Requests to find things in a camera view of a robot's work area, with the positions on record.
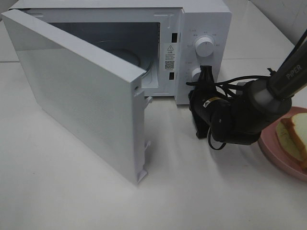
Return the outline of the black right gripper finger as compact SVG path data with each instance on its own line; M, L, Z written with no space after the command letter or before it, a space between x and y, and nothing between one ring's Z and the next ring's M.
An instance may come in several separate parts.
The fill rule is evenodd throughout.
M198 78L198 83L204 83L207 79L207 67L206 66L200 66L201 72Z
M214 84L212 66L205 66L205 80L209 84Z

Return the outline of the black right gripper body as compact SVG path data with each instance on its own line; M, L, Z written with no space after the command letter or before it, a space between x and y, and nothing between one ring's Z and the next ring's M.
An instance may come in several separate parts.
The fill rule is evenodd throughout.
M207 137L213 114L223 107L229 107L230 102L225 95L217 91L214 83L195 81L189 82L188 86L194 87L188 97L189 109L196 128L196 136L199 139L203 139Z

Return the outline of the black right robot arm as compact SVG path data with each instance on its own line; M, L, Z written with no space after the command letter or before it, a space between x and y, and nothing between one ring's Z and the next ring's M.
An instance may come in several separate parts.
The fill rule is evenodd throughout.
M200 67L192 86L189 109L196 136L220 142L218 150L229 144L250 145L268 125L289 112L292 97L307 85L307 34L278 68L268 76L250 75L215 82L211 66Z

